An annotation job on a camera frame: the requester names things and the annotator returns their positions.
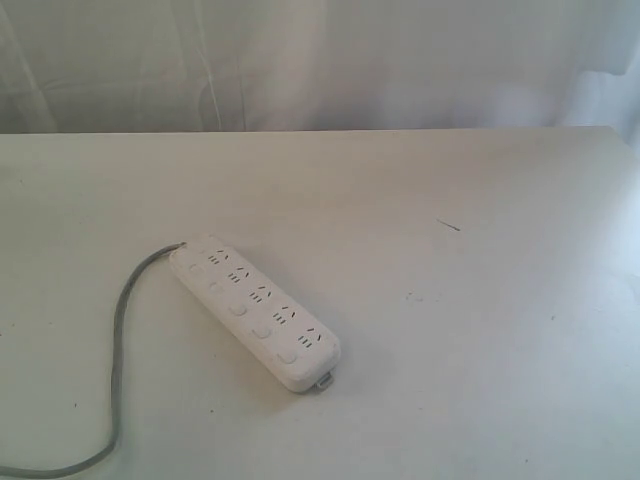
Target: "white fabric backdrop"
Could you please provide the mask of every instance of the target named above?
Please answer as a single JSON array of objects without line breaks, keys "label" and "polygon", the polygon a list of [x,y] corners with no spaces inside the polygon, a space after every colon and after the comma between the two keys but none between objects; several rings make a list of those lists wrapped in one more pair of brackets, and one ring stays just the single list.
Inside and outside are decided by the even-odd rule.
[{"label": "white fabric backdrop", "polygon": [[640,149],[639,33],[637,0],[0,0],[0,132],[610,124]]}]

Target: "gray power cord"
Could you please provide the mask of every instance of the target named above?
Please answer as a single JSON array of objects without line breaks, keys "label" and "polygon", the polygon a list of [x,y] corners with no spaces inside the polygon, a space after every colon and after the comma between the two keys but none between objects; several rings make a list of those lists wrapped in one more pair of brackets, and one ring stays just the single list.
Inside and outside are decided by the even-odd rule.
[{"label": "gray power cord", "polygon": [[116,311],[113,316],[113,360],[111,364],[111,435],[107,445],[95,455],[83,460],[75,465],[56,468],[53,470],[32,470],[29,468],[4,467],[0,465],[0,477],[14,478],[62,478],[83,472],[104,460],[116,448],[120,438],[120,424],[122,421],[122,364],[124,352],[122,348],[122,327],[124,325],[124,314],[127,311],[127,302],[131,296],[131,290],[136,284],[142,272],[160,257],[181,247],[184,243],[177,243],[161,248],[145,258],[136,267],[125,283],[116,304]]}]

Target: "white power strip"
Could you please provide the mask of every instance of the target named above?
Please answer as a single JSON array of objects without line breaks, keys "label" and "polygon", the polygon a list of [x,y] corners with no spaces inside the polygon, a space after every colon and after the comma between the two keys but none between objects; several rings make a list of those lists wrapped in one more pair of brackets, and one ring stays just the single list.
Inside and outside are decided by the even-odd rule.
[{"label": "white power strip", "polygon": [[331,331],[233,248],[203,235],[171,253],[191,292],[293,392],[326,388],[340,358]]}]

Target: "white table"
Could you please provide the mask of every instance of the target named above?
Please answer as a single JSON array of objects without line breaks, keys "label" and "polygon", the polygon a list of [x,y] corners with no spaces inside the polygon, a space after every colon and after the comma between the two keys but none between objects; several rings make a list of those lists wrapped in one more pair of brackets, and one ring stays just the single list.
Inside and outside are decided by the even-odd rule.
[{"label": "white table", "polygon": [[117,294],[207,231],[340,337],[336,381],[287,392],[160,262],[87,478],[638,478],[640,162],[611,130],[2,136],[0,229],[0,463],[102,446]]}]

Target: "extension cord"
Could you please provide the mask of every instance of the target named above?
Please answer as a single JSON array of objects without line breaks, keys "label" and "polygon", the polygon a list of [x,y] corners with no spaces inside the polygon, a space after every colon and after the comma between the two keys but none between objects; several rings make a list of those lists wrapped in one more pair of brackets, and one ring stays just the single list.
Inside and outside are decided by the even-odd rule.
[{"label": "extension cord", "polygon": [[174,250],[176,276],[289,390],[333,380],[338,338],[233,248],[203,235]]}]

